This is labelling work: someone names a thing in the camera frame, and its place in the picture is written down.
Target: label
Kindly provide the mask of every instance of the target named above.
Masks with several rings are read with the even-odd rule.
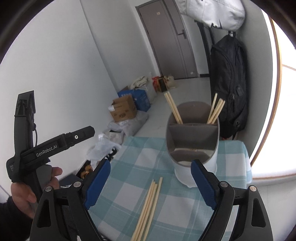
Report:
[[[109,111],[115,111],[114,106],[113,106],[113,105],[109,106],[109,107],[108,107],[108,110],[109,110]]]
[[[57,142],[53,142],[53,143],[43,147],[42,149],[36,150],[35,154],[37,157],[40,157],[40,156],[44,155],[45,153],[51,152],[57,148],[58,148]]]

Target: backpack zipper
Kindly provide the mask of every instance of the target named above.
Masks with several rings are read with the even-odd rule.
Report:
[[[235,108],[235,104],[234,104],[234,93],[232,94],[232,109],[233,109],[233,112],[234,112],[234,108]]]

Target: chopstick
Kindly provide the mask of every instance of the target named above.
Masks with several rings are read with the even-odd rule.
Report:
[[[179,120],[179,118],[178,118],[178,115],[177,115],[177,113],[176,113],[176,111],[175,111],[175,109],[174,109],[174,107],[173,107],[173,104],[171,103],[171,100],[170,100],[170,98],[169,98],[169,96],[168,96],[167,93],[165,93],[165,98],[166,98],[166,100],[167,100],[167,102],[168,102],[168,105],[170,106],[170,109],[172,110],[172,113],[173,113],[173,115],[174,115],[174,117],[175,117],[177,123],[178,123],[178,124],[181,124],[181,122],[180,122],[180,120]]]
[[[176,111],[176,114],[177,114],[177,116],[178,116],[178,119],[179,119],[180,123],[183,124],[183,121],[182,121],[182,119],[181,119],[180,113],[179,113],[179,111],[178,111],[178,109],[177,109],[177,107],[176,107],[176,104],[175,104],[175,102],[174,102],[174,100],[173,100],[173,98],[172,98],[170,92],[168,91],[167,93],[168,93],[168,97],[169,97],[170,100],[171,100],[171,103],[173,104],[173,107],[174,107],[174,109],[175,109],[175,111]]]
[[[210,118],[209,121],[207,122],[207,124],[212,123],[212,121],[213,121],[215,115],[217,114],[217,112],[218,112],[220,106],[222,105],[222,103],[223,103],[223,100],[220,98],[219,101],[218,101],[218,103],[217,103],[217,105],[216,105],[216,108],[215,108],[215,110],[214,110],[214,112],[213,112],[211,118]]]
[[[221,112],[222,109],[223,109],[224,104],[225,104],[225,100],[223,101],[222,105],[220,106],[220,108],[219,108],[217,114],[214,116],[213,121],[211,122],[211,124],[214,124],[215,121],[217,120],[218,116],[220,115],[220,112]]]
[[[152,202],[153,202],[153,200],[154,200],[154,195],[155,195],[156,188],[157,188],[157,184],[154,185],[153,192],[152,192],[152,198],[151,198],[150,201],[149,201],[148,210],[147,210],[146,213],[144,214],[144,215],[145,215],[145,220],[144,220],[144,223],[143,223],[143,226],[142,226],[142,228],[141,228],[141,232],[140,232],[140,234],[139,234],[139,237],[138,237],[137,241],[140,241],[140,240],[141,240],[141,237],[142,237],[142,235],[143,235],[143,232],[144,232],[144,229],[145,229],[145,226],[146,226],[146,222],[147,222],[147,219],[148,219],[148,216],[149,216],[150,210],[151,210]]]
[[[144,235],[143,241],[146,240],[147,235],[148,235],[148,232],[149,232],[149,228],[150,228],[150,225],[151,225],[151,222],[152,222],[153,216],[154,216],[154,212],[155,212],[156,204],[157,204],[157,201],[158,201],[158,196],[159,196],[159,192],[160,192],[160,188],[161,188],[161,184],[162,184],[162,182],[163,182],[163,178],[161,177],[161,178],[159,179],[157,193],[156,193],[156,196],[155,196],[155,200],[154,200],[153,208],[152,208],[152,211],[151,211],[151,214],[150,214],[149,222],[148,222],[148,224],[147,224],[147,228],[146,228],[146,231],[145,231],[145,235]]]
[[[141,212],[140,218],[139,218],[139,220],[138,220],[138,223],[137,223],[136,229],[135,229],[135,231],[134,231],[134,233],[133,233],[133,236],[132,236],[132,238],[131,238],[131,241],[134,241],[134,239],[135,239],[135,237],[136,237],[136,234],[137,234],[137,232],[138,232],[139,226],[140,226],[141,223],[143,223],[143,220],[144,220],[144,219],[143,219],[143,215],[144,215],[144,213],[145,213],[146,206],[147,206],[147,203],[148,203],[148,201],[149,201],[149,198],[151,197],[151,192],[152,192],[152,190],[153,190],[153,188],[154,188],[154,184],[155,184],[155,182],[154,182],[154,180],[152,180],[151,185],[150,185],[149,190],[148,190],[148,193],[147,193],[147,196],[146,196],[146,200],[145,200],[145,203],[144,203],[144,206],[143,206],[143,209],[142,209],[142,212]]]
[[[216,104],[217,95],[218,95],[218,94],[216,93],[215,96],[214,96],[214,100],[213,100],[213,103],[212,103],[212,107],[211,107],[211,110],[210,110],[209,117],[208,117],[208,119],[207,119],[207,123],[209,122],[209,120],[210,120],[210,118],[211,118],[211,116],[212,116],[212,114],[213,114],[214,107],[215,107],[215,104]]]
[[[154,190],[154,186],[155,186],[155,181],[152,182],[152,188],[151,188],[151,191],[150,191],[150,194],[148,196],[148,201],[147,201],[147,204],[146,204],[146,207],[144,209],[144,213],[143,213],[143,216],[142,216],[142,219],[140,221],[140,225],[136,231],[136,235],[133,239],[133,241],[136,241],[138,239],[138,236],[139,236],[139,233],[141,231],[141,228],[142,228],[142,225],[143,225],[143,222],[144,222],[144,219],[145,219],[145,215],[146,215],[146,212],[147,212],[147,209],[148,209],[148,206],[149,206],[149,203],[150,203],[150,200],[151,200],[151,197],[152,197],[152,193],[153,193],[153,190]]]

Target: metal screw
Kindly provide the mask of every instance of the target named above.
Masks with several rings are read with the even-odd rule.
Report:
[[[221,185],[221,187],[224,187],[224,188],[228,187],[228,183],[227,182],[220,182],[220,185]]]
[[[257,188],[255,186],[250,186],[250,190],[255,192],[255,191],[257,191]]]
[[[52,186],[48,186],[48,187],[45,188],[46,192],[50,192],[51,190],[52,190]]]
[[[81,186],[81,182],[74,182],[73,186],[74,186],[75,188],[78,188],[78,187]]]

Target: tablecloth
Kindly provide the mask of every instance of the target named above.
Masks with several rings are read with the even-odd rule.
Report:
[[[246,188],[252,181],[245,145],[220,141],[217,178],[233,187]],[[98,230],[112,241],[128,241],[137,225],[147,190],[163,177],[147,241],[197,241],[211,218],[198,188],[180,183],[164,138],[129,137],[111,162],[111,174],[90,216]],[[235,221],[233,209],[223,239],[228,240]]]

